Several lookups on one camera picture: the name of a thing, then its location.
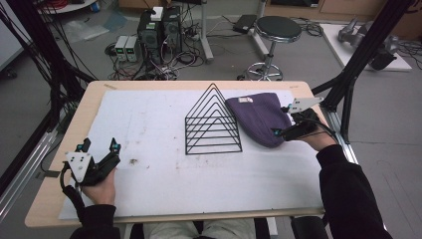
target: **wooden table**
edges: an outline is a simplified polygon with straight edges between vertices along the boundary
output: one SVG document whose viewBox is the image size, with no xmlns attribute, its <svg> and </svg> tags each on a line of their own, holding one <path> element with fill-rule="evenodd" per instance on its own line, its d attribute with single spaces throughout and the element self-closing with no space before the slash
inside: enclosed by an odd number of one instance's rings
<svg viewBox="0 0 422 239">
<path fill-rule="evenodd" d="M 77 144 L 82 143 L 87 137 L 91 125 L 95 120 L 102 98 L 107 91 L 164 91 L 164 90 L 198 90 L 205 91 L 208 86 L 215 83 L 220 90 L 268 90 L 290 91 L 295 98 L 308 98 L 313 94 L 309 86 L 304 82 L 236 82 L 236 81 L 178 81 L 178 82 L 93 82 L 81 100 L 77 112 L 63 138 L 50 170 L 60 171 L 63 161 L 66 160 L 65 152 L 75 150 Z M 322 116 L 319 107 L 315 111 Z M 62 193 L 59 178 L 45 178 L 41 188 L 31 206 L 25 223 L 29 227 L 49 227 L 79 225 L 78 220 L 61 220 L 59 214 L 62 210 L 65 195 Z M 236 217 L 268 217 L 283 215 L 321 214 L 322 205 L 313 208 L 275 208 L 272 210 L 241 211 L 228 213 L 198 213 L 190 215 L 159 215 L 142 217 L 120 217 L 116 223 L 130 223 L 142 221 L 168 221 L 168 220 L 195 220 L 195 219 L 217 219 Z"/>
</svg>

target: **metal stool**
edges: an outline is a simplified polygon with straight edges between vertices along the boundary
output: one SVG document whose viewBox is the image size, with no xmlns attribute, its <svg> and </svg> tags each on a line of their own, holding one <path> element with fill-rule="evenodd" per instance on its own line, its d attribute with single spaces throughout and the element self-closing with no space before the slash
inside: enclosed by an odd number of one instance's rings
<svg viewBox="0 0 422 239">
<path fill-rule="evenodd" d="M 262 38 L 272 41 L 272 44 L 270 52 L 265 59 L 265 63 L 255 63 L 250 66 L 246 70 L 246 76 L 252 81 L 270 81 L 270 77 L 278 77 L 282 80 L 283 73 L 280 68 L 271 64 L 276 43 L 293 43 L 297 41 L 301 36 L 301 27 L 292 19 L 269 16 L 258 19 L 255 31 Z M 238 77 L 239 81 L 244 79 L 244 75 Z"/>
</svg>

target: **black pole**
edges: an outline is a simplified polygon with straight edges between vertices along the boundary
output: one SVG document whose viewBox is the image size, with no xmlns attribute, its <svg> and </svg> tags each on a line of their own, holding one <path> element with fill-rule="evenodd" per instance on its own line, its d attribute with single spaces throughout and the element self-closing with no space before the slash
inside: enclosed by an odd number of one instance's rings
<svg viewBox="0 0 422 239">
<path fill-rule="evenodd" d="M 5 23 L 6 27 L 17 38 L 19 43 L 24 48 L 25 52 L 31 57 L 37 65 L 43 78 L 49 84 L 51 91 L 51 109 L 44 117 L 40 125 L 36 128 L 28 141 L 19 151 L 18 155 L 13 159 L 11 164 L 7 167 L 3 175 L 0 177 L 0 195 L 9 186 L 10 182 L 21 169 L 22 165 L 28 159 L 28 156 L 37 145 L 40 138 L 46 131 L 54 128 L 59 122 L 60 110 L 66 101 L 80 101 L 84 89 L 77 77 L 87 83 L 95 81 L 94 78 L 88 76 L 79 69 L 73 67 L 65 59 L 62 51 L 57 45 L 53 34 L 47 28 L 42 17 L 38 13 L 36 7 L 33 5 L 32 0 L 6 0 L 16 17 L 21 22 L 22 26 L 27 31 L 31 38 L 33 45 L 40 53 L 41 57 L 34 54 L 31 47 L 28 46 L 21 36 L 14 29 L 13 24 L 10 23 L 7 16 L 0 12 L 0 19 Z"/>
<path fill-rule="evenodd" d="M 348 126 L 354 84 L 394 26 L 400 21 L 411 2 L 411 0 L 387 1 L 343 71 L 336 78 L 313 89 L 313 93 L 316 95 L 331 88 L 325 100 L 320 104 L 329 112 L 335 112 L 338 104 L 344 98 L 340 133 L 346 143 L 349 143 Z"/>
</svg>

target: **computer tower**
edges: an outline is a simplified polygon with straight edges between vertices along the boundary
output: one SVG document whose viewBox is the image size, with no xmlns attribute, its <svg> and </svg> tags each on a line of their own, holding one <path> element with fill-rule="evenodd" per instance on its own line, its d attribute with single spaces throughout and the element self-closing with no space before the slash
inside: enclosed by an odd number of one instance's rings
<svg viewBox="0 0 422 239">
<path fill-rule="evenodd" d="M 180 7 L 175 6 L 164 10 L 162 17 L 164 39 L 167 42 L 167 52 L 182 52 Z"/>
<path fill-rule="evenodd" d="M 164 41 L 162 22 L 151 21 L 151 13 L 148 11 L 143 12 L 140 15 L 137 27 L 137 36 L 143 58 L 149 57 L 155 64 L 162 64 L 161 46 Z"/>
</svg>

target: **stool base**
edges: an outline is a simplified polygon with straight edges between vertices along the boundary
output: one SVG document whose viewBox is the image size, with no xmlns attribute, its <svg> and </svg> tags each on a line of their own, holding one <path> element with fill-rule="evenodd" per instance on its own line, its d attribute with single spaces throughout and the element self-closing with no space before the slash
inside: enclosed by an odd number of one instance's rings
<svg viewBox="0 0 422 239">
<path fill-rule="evenodd" d="M 251 81 L 271 81 L 271 78 L 277 78 L 277 81 L 283 79 L 283 73 L 275 65 L 267 66 L 266 63 L 255 63 L 246 70 L 246 77 Z"/>
</svg>

